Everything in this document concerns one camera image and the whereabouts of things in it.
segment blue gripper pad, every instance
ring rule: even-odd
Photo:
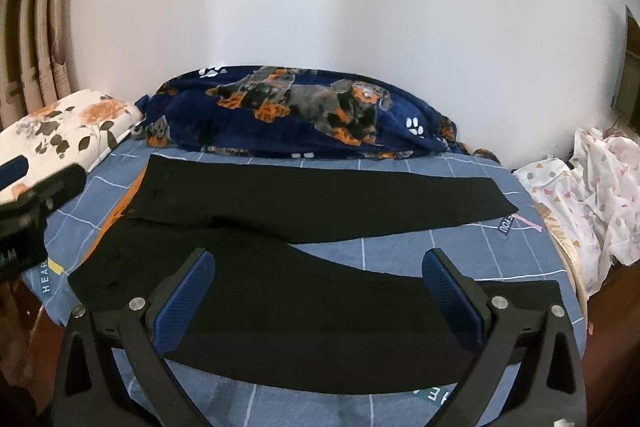
[[[0,190],[26,176],[28,171],[29,161],[22,155],[16,156],[4,165],[0,165]]]
[[[215,261],[210,252],[197,249],[185,264],[187,263],[193,264],[168,296],[164,305],[154,313],[152,342],[160,357],[177,349],[193,315],[213,282]],[[184,268],[183,265],[176,276],[180,277],[182,275],[180,272]]]
[[[450,272],[429,250],[422,258],[422,280],[462,349],[482,349],[482,319]]]

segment floral pillow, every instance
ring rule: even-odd
[[[29,161],[27,175],[0,190],[0,203],[71,163],[92,171],[141,119],[136,106],[91,89],[25,116],[0,133],[0,165],[18,155]]]

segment white wall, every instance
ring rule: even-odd
[[[430,102],[508,166],[599,124],[640,0],[70,0],[71,74],[135,100],[212,65],[380,78]]]

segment beige curtain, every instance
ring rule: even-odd
[[[63,0],[0,0],[0,130],[70,93]]]

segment bed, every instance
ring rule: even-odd
[[[145,168],[151,154],[196,162],[490,177],[518,207],[518,215],[524,218],[524,221],[514,220],[508,234],[499,230],[501,220],[498,219],[453,229],[298,247],[309,254],[360,269],[420,277],[424,252],[437,246],[447,253],[464,275],[477,280],[556,280],[574,325],[578,348],[580,353],[584,352],[587,335],[580,306],[530,196],[516,178],[497,163],[452,153],[407,160],[273,160],[185,152],[178,148],[159,152],[144,140],[126,140],[89,174],[82,195],[50,216],[45,235],[49,261],[23,275],[25,284],[43,302],[54,322],[65,325],[71,309],[78,304],[78,298],[68,285],[68,274],[79,266],[100,227]],[[129,394],[150,409],[132,377],[123,352],[116,350],[116,361]],[[417,389],[412,393],[335,396],[270,388],[210,375],[174,362],[169,362],[169,365],[191,399],[216,425],[421,426],[433,416],[453,389],[452,385],[446,385]],[[505,371],[481,425],[498,416],[516,371],[516,366]]]

